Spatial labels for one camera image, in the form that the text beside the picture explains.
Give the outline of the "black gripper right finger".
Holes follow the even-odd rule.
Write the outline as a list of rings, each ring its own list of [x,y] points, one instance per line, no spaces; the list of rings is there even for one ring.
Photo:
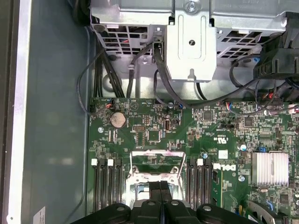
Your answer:
[[[212,204],[203,204],[192,210],[172,198],[168,183],[161,181],[161,199],[169,224],[251,224],[253,221]]]

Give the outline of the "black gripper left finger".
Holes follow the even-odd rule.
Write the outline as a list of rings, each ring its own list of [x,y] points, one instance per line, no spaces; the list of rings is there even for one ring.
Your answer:
[[[161,182],[149,183],[149,199],[139,200],[140,206],[128,207],[114,203],[74,223],[76,224],[158,224],[161,213]]]

